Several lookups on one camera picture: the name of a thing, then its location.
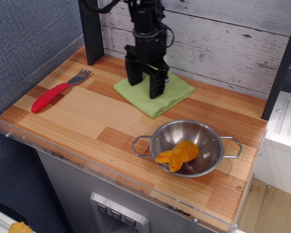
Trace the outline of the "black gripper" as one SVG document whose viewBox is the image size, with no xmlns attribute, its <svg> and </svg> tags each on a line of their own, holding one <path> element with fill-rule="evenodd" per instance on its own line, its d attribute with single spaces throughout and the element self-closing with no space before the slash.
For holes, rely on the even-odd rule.
<svg viewBox="0 0 291 233">
<path fill-rule="evenodd" d="M 126 45 L 126 71 L 131 86 L 140 83 L 142 73 L 150 75 L 150 98 L 154 99 L 164 92 L 169 82 L 167 71 L 169 66 L 164 61 L 166 55 L 167 35 L 160 33 L 156 36 L 135 38 L 135 45 Z"/>
</svg>

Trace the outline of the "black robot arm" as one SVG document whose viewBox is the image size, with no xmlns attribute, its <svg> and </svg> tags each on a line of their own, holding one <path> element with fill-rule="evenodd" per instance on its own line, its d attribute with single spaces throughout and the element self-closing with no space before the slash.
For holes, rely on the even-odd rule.
<svg viewBox="0 0 291 233">
<path fill-rule="evenodd" d="M 126 70 L 130 85 L 142 82 L 143 73 L 150 76 L 149 96 L 154 99 L 164 92 L 169 66 L 164 61 L 167 30 L 162 23 L 164 7 L 159 0 L 129 0 L 134 23 L 135 46 L 126 45 Z"/>
</svg>

